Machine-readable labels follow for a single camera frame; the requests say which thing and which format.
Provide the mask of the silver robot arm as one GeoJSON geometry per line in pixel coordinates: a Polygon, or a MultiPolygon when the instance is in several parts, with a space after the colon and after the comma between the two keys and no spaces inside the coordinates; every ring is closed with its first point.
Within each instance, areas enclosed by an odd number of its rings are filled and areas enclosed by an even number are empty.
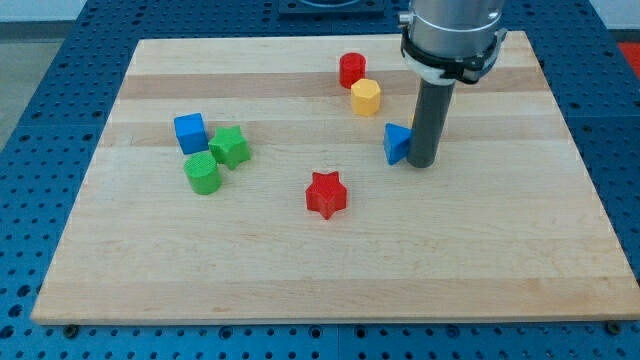
{"type": "Polygon", "coordinates": [[[398,14],[401,54],[434,86],[475,84],[494,67],[506,37],[504,0],[411,0],[398,14]]]}

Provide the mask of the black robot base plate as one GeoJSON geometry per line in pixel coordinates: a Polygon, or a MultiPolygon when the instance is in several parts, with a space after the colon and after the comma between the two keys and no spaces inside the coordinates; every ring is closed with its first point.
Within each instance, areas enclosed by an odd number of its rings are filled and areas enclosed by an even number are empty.
{"type": "Polygon", "coordinates": [[[383,0],[277,0],[280,15],[380,14],[383,0]]]}

